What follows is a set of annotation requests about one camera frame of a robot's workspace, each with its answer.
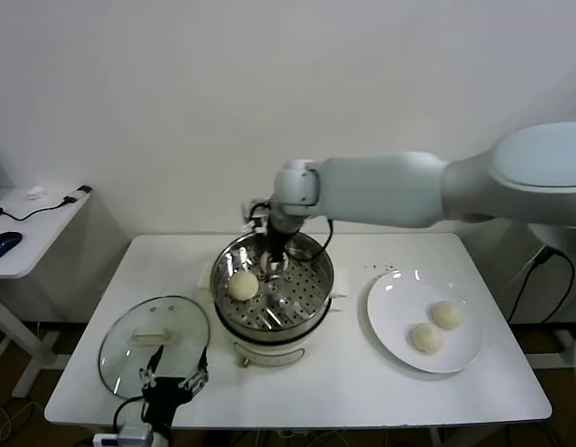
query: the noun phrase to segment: white plate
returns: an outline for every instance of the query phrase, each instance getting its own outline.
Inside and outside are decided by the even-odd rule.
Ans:
[[[410,330],[433,322],[431,306],[454,301],[462,306],[464,321],[454,331],[439,329],[444,347],[433,355],[417,351]],[[429,373],[455,373],[470,365],[483,344],[483,330],[464,293],[446,279],[431,278],[424,271],[399,270],[379,278],[369,292],[367,313],[377,337],[400,360]]]

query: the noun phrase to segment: cable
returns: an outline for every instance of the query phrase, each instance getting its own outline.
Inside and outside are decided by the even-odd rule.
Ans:
[[[249,221],[251,221],[253,219],[254,211],[257,208],[266,208],[267,210],[269,210],[270,205],[268,202],[255,203],[251,207],[251,210],[249,211]],[[298,261],[300,263],[310,263],[312,261],[315,261],[317,258],[319,258],[322,255],[322,253],[327,250],[329,243],[332,241],[332,237],[334,237],[334,221],[331,219],[326,219],[326,220],[327,220],[327,225],[329,226],[329,236],[327,237],[327,240],[325,240],[325,243],[323,244],[323,246],[321,247],[321,249],[319,251],[317,251],[315,254],[313,254],[310,258],[298,258],[297,256],[290,254],[290,252],[288,250],[286,250],[286,256],[288,256],[290,259],[292,259],[294,261]]]
[[[9,217],[10,219],[12,219],[13,221],[23,222],[23,221],[26,221],[27,219],[29,219],[30,217],[35,216],[38,212],[57,210],[58,208],[63,207],[64,205],[67,205],[69,203],[75,203],[75,202],[77,202],[78,199],[80,199],[85,194],[89,194],[92,190],[93,190],[93,188],[91,188],[90,186],[86,186],[86,185],[80,186],[75,191],[73,191],[72,193],[69,193],[68,195],[66,195],[62,199],[62,202],[60,204],[58,204],[54,207],[41,208],[39,210],[32,211],[24,217],[13,216],[9,212],[6,212],[3,208],[0,208],[0,216],[5,215],[5,216]]]
[[[564,295],[561,297],[561,300],[559,300],[559,303],[557,303],[555,309],[553,309],[549,313],[549,315],[545,317],[543,321],[541,321],[541,323],[546,323],[547,320],[551,318],[553,315],[555,315],[555,313],[559,310],[559,308],[566,302],[569,296],[569,292],[571,291],[571,288],[574,285],[574,279],[576,278],[576,267],[574,266],[574,263],[571,261],[571,259],[566,255],[566,253],[564,253],[563,251],[555,251],[555,254],[568,262],[569,268],[571,269],[571,276],[569,277],[568,288],[566,289]]]
[[[264,208],[266,210],[269,210],[270,206],[268,202],[257,202],[255,203],[252,207],[251,207],[251,211],[249,212],[249,222],[253,219],[253,215],[254,215],[254,211],[257,208]]]
[[[548,424],[546,424],[544,422],[540,422],[540,423],[535,423],[535,424],[531,424],[531,425],[538,428],[542,433],[544,433],[544,435],[547,437],[547,439],[549,440],[551,445],[553,445],[553,447],[563,447],[564,444],[561,442],[561,440],[557,436],[557,433],[555,433],[555,430],[553,430]],[[512,431],[512,426],[510,426],[510,425],[505,426],[505,443],[508,447],[512,447],[511,431]]]
[[[63,207],[63,206],[66,205],[67,203],[68,203],[68,202],[64,202],[64,201],[63,201],[63,202],[61,202],[59,205],[56,205],[55,207],[41,208],[41,209],[39,209],[39,210],[35,210],[35,211],[30,212],[30,213],[27,214],[25,217],[13,216],[13,215],[10,214],[9,212],[6,212],[6,211],[0,209],[0,210],[2,210],[2,211],[0,211],[0,216],[4,214],[5,216],[8,216],[9,218],[11,218],[11,219],[14,220],[14,221],[23,222],[23,221],[26,221],[27,219],[29,219],[30,217],[35,216],[38,212],[57,210],[58,208]]]
[[[508,324],[512,321],[512,318],[514,317],[515,311],[518,308],[518,304],[520,303],[520,298],[522,298],[522,294],[524,293],[524,289],[527,287],[528,280],[530,279],[530,276],[532,275],[532,273],[538,267],[540,267],[541,265],[543,265],[547,261],[549,261],[554,254],[558,254],[558,253],[559,253],[558,250],[556,250],[552,247],[549,247],[549,246],[545,246],[545,247],[541,248],[537,252],[537,254],[533,257],[532,264],[530,265],[530,268],[528,269],[527,275],[524,277],[524,281],[522,282],[522,287],[520,288],[520,292],[518,293],[518,295],[515,298],[514,307],[512,307],[512,312],[510,312],[510,316],[507,318]]]
[[[550,425],[548,425],[544,422],[541,422],[541,423],[533,424],[533,426],[535,426],[540,431],[542,431],[545,434],[545,436],[547,437],[547,439],[552,444],[554,444],[554,446],[562,447],[563,443],[561,442],[561,440],[557,436],[557,433],[555,432],[555,430],[553,430]]]
[[[243,432],[236,438],[236,440],[230,444],[230,447],[236,447],[236,446],[239,444],[239,442],[241,442],[241,441],[244,439],[244,437],[247,436],[248,433],[249,433],[248,431],[243,431]]]
[[[115,433],[120,433],[120,428],[118,428],[118,416],[124,407],[129,405],[130,403],[137,402],[142,400],[143,396],[135,396],[134,398],[126,399],[124,402],[120,404],[117,410],[114,412],[114,418],[112,419],[112,431]]]
[[[342,440],[342,442],[344,442],[344,445],[346,445],[346,447],[350,447],[350,444],[348,444],[348,441],[346,440],[346,438],[344,438],[344,436],[339,432],[339,431],[326,431],[325,433],[322,433],[319,436],[316,436],[314,440],[312,440],[309,444],[307,444],[307,447],[311,447],[315,442],[317,442],[318,440],[320,440],[323,437],[326,437],[327,435],[331,435],[332,433],[336,433],[338,435],[338,437]]]
[[[21,434],[21,432],[27,427],[29,422],[31,421],[32,416],[34,415],[34,407],[41,409],[42,411],[44,408],[36,402],[30,401],[26,405],[23,406],[18,412],[16,412],[12,417],[8,416],[8,413],[5,411],[4,407],[7,406],[9,403],[13,402],[13,400],[9,400],[3,405],[0,405],[0,413],[4,415],[7,421],[0,427],[0,446],[10,442],[11,440],[15,439],[17,436]],[[12,421],[18,418],[21,414],[25,412],[28,408],[32,410],[27,414],[27,417],[23,421],[23,423],[18,427],[17,430],[13,432],[12,430]]]
[[[517,296],[515,297],[514,307],[512,307],[512,312],[510,312],[510,316],[508,317],[508,324],[510,322],[512,322],[512,318],[514,317],[515,310],[518,308],[518,305],[520,304],[520,298],[522,298],[522,294],[524,293],[524,289],[527,287],[528,280],[530,279],[530,275],[532,275],[532,272],[534,272],[537,269],[537,267],[538,266],[533,263],[530,266],[530,269],[528,270],[527,275],[524,277],[524,281],[522,282],[522,287],[520,288],[520,291],[518,292]]]
[[[286,256],[288,256],[290,259],[292,259],[294,261],[298,261],[300,263],[310,263],[312,261],[315,261],[317,258],[319,258],[322,255],[322,253],[327,250],[329,243],[332,241],[332,237],[334,237],[334,221],[332,221],[331,219],[327,219],[327,224],[329,226],[329,236],[327,237],[327,239],[325,240],[325,243],[322,245],[322,247],[319,251],[317,251],[315,254],[313,254],[310,258],[299,258],[297,256],[294,256],[293,254],[290,254],[289,251],[286,251]]]

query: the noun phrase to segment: floor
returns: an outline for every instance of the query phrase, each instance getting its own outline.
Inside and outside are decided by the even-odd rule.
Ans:
[[[81,331],[65,332],[55,346],[58,353],[70,354],[81,336]],[[524,333],[519,337],[525,352],[552,352],[557,349],[555,340],[543,332]],[[17,346],[10,344],[0,359],[0,404],[11,416],[23,408],[24,400],[10,400],[10,391],[24,370],[28,356]],[[39,405],[46,405],[57,384],[59,372],[42,372],[30,395]],[[537,372],[537,376],[554,407],[551,419],[547,421],[564,447],[576,447],[576,379],[571,370]],[[0,429],[6,418],[0,414]],[[456,428],[443,430],[447,440],[455,434]],[[68,447],[73,446],[91,434],[83,427],[54,426],[46,421],[41,409],[25,410],[12,424],[12,437],[1,446],[14,447]],[[307,434],[276,432],[214,432],[190,431],[174,434],[176,447],[311,447],[346,446],[350,447],[429,447],[431,440],[427,429],[394,430],[346,430],[341,432],[309,432]],[[542,425],[518,424],[503,428],[482,441],[478,447],[546,447],[555,445],[546,436]]]

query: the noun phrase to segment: power cord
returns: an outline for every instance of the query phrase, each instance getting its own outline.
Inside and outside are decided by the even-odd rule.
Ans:
[[[557,310],[559,310],[559,308],[565,303],[566,299],[569,296],[569,292],[571,291],[571,288],[574,284],[574,279],[576,277],[576,269],[575,269],[574,264],[571,261],[571,259],[563,251],[559,251],[557,249],[554,249],[553,247],[543,247],[541,249],[541,251],[539,251],[539,253],[535,256],[534,261],[530,265],[530,268],[528,269],[528,272],[527,272],[526,276],[524,277],[524,281],[522,282],[522,287],[520,288],[520,291],[518,292],[518,294],[515,298],[514,307],[512,307],[512,312],[510,312],[510,315],[507,318],[508,323],[510,323],[512,321],[512,318],[515,315],[515,311],[518,308],[518,304],[520,303],[520,299],[522,298],[522,295],[524,294],[524,290],[528,285],[528,280],[530,279],[531,275],[534,273],[534,271],[538,267],[545,264],[554,255],[559,256],[568,262],[569,267],[571,268],[571,277],[569,280],[568,289],[566,290],[566,292],[562,296],[561,300],[559,300],[559,303],[557,303],[557,305],[555,306],[555,309],[542,321],[542,323],[547,322],[547,320],[549,318],[551,318],[557,312]]]
[[[551,313],[547,317],[544,318],[543,321],[541,321],[541,323],[546,323],[553,315],[555,315],[555,313],[557,313],[557,311],[561,308],[561,306],[566,302],[566,300],[568,299],[569,293],[571,292],[571,288],[574,285],[574,280],[576,279],[576,267],[574,266],[574,263],[571,261],[571,259],[568,257],[568,255],[566,255],[566,253],[564,253],[563,251],[556,251],[555,254],[557,256],[559,256],[560,258],[565,259],[569,265],[569,268],[571,270],[571,274],[569,277],[569,284],[568,284],[568,288],[566,289],[566,292],[561,297],[561,300],[559,300],[559,303],[557,303],[555,308],[551,311]]]
[[[286,256],[288,256],[293,261],[298,261],[300,263],[310,263],[319,258],[323,254],[323,252],[327,250],[327,247],[329,247],[329,243],[332,241],[332,237],[334,237],[334,221],[332,221],[331,219],[327,219],[327,225],[329,226],[329,235],[325,240],[325,243],[322,245],[320,250],[317,251],[315,254],[313,254],[310,258],[299,258],[291,254],[289,251],[286,251]]]
[[[134,398],[126,399],[120,404],[120,406],[118,406],[117,410],[114,412],[114,418],[112,419],[112,431],[115,433],[120,433],[120,428],[118,428],[118,417],[120,416],[120,412],[130,403],[137,402],[139,400],[143,400],[143,396],[135,396]]]
[[[5,407],[8,404],[12,403],[13,401],[15,401],[15,399],[9,400],[3,405],[0,405],[0,413],[7,420],[0,427],[0,446],[6,444],[7,442],[10,442],[11,440],[13,440],[14,438],[16,438],[21,434],[21,432],[27,427],[27,425],[31,421],[32,416],[34,415],[34,407],[40,409],[42,412],[44,411],[44,407],[39,405],[37,402],[28,401],[28,403],[25,404],[18,412],[16,412],[12,416],[9,416],[7,411],[5,410]],[[16,430],[13,431],[13,421],[17,419],[19,416],[21,416],[23,413],[25,413],[25,411],[29,408],[31,408],[31,411],[29,412],[29,414],[27,414],[27,417],[25,418],[23,423]]]
[[[35,210],[35,211],[30,212],[29,214],[27,214],[24,217],[13,216],[9,212],[6,212],[3,208],[0,208],[0,216],[4,215],[4,216],[9,217],[13,221],[23,222],[23,221],[26,221],[27,219],[29,219],[30,217],[35,216],[39,212],[57,210],[58,208],[61,208],[64,205],[68,205],[69,203],[75,203],[75,202],[77,202],[78,199],[80,199],[85,194],[90,193],[91,191],[92,191],[91,187],[83,185],[83,186],[77,188],[71,194],[65,196],[62,199],[62,202],[60,204],[54,206],[54,207],[41,208],[39,210]]]
[[[270,205],[268,202],[257,202],[255,204],[253,204],[251,206],[251,210],[249,211],[249,221],[251,221],[253,219],[254,212],[257,208],[264,208],[266,210],[269,210]],[[288,250],[286,250],[286,256],[288,256],[290,259],[292,259],[294,261],[298,261],[300,263],[310,263],[312,261],[315,261],[317,258],[319,258],[323,254],[323,252],[327,250],[329,243],[332,241],[332,237],[334,237],[334,221],[331,219],[326,219],[326,220],[327,220],[327,225],[329,226],[329,236],[327,237],[327,240],[325,240],[325,243],[322,245],[322,247],[319,251],[317,251],[315,254],[313,254],[310,258],[299,258],[299,257],[291,254]]]

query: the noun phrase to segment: black cable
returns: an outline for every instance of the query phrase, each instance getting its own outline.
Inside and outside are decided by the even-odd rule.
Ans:
[[[514,317],[514,314],[515,314],[515,310],[518,308],[518,304],[520,304],[520,298],[522,298],[522,294],[524,293],[524,289],[527,287],[528,280],[530,279],[530,275],[532,275],[532,272],[534,272],[537,269],[537,267],[538,267],[538,265],[536,265],[536,263],[533,263],[530,266],[530,269],[528,270],[527,275],[524,277],[524,281],[522,282],[522,287],[520,288],[520,291],[518,292],[517,296],[515,297],[514,307],[512,307],[512,312],[510,312],[510,316],[508,317],[508,323],[510,323],[512,321],[512,318]]]
[[[114,418],[112,419],[112,431],[115,433],[120,433],[120,428],[118,428],[118,416],[124,407],[129,405],[130,403],[142,400],[143,396],[135,396],[134,398],[126,399],[124,402],[120,404],[117,410],[114,412]]]
[[[63,206],[66,205],[67,203],[68,203],[68,202],[63,201],[63,202],[61,202],[59,205],[56,205],[55,207],[42,208],[42,209],[39,209],[39,210],[32,211],[32,212],[30,212],[29,214],[27,214],[25,217],[13,216],[12,214],[10,214],[9,212],[6,212],[6,211],[4,211],[4,210],[2,210],[2,211],[0,212],[0,215],[3,215],[3,214],[4,214],[5,216],[8,216],[9,218],[11,218],[11,219],[13,219],[13,220],[15,220],[15,221],[17,221],[17,222],[23,222],[23,221],[26,221],[27,219],[29,219],[30,217],[35,216],[38,212],[57,210],[58,208],[63,207]]]
[[[566,253],[564,253],[563,251],[555,251],[555,254],[560,258],[566,260],[566,262],[569,265],[569,268],[571,269],[571,276],[569,278],[568,288],[566,289],[564,295],[561,297],[561,300],[559,300],[559,303],[557,303],[555,309],[553,309],[551,313],[543,321],[541,321],[541,323],[546,323],[547,320],[551,318],[553,315],[555,315],[555,313],[559,310],[559,308],[566,302],[569,296],[569,292],[571,291],[571,288],[574,285],[574,279],[576,278],[576,267],[574,266],[574,263],[571,261],[571,259],[566,255]]]
[[[265,208],[265,209],[269,210],[269,207],[270,206],[269,206],[268,202],[257,202],[255,204],[253,204],[253,206],[251,207],[251,210],[249,211],[249,221],[251,221],[253,219],[254,211],[257,208]],[[317,258],[319,258],[322,255],[322,253],[327,250],[329,243],[332,241],[332,237],[334,237],[334,221],[331,219],[327,219],[327,225],[329,226],[329,236],[327,237],[327,240],[325,241],[322,248],[318,252],[313,254],[310,258],[298,258],[297,256],[294,256],[293,254],[291,254],[288,250],[286,250],[286,256],[288,256],[289,258],[293,259],[294,261],[298,261],[300,263],[310,263],[312,261],[315,261]]]
[[[292,259],[294,261],[298,261],[300,263],[310,263],[312,261],[315,261],[317,258],[319,258],[322,255],[322,253],[327,250],[329,243],[332,241],[332,237],[334,237],[334,221],[332,221],[331,219],[327,219],[327,224],[329,225],[329,235],[328,235],[327,239],[325,240],[325,243],[322,245],[322,247],[319,251],[317,251],[315,254],[313,254],[310,258],[299,258],[299,257],[291,254],[289,251],[286,251],[286,256],[288,256],[290,259]]]
[[[545,434],[545,436],[547,437],[547,439],[555,447],[562,447],[563,446],[561,439],[557,436],[557,433],[555,432],[555,430],[553,430],[553,428],[550,425],[548,425],[547,423],[544,423],[544,422],[540,422],[540,423],[533,424],[533,426],[535,426],[540,431],[542,431]]]
[[[249,222],[253,219],[254,211],[257,208],[265,208],[269,210],[269,203],[268,202],[257,202],[251,207],[251,211],[249,212]]]

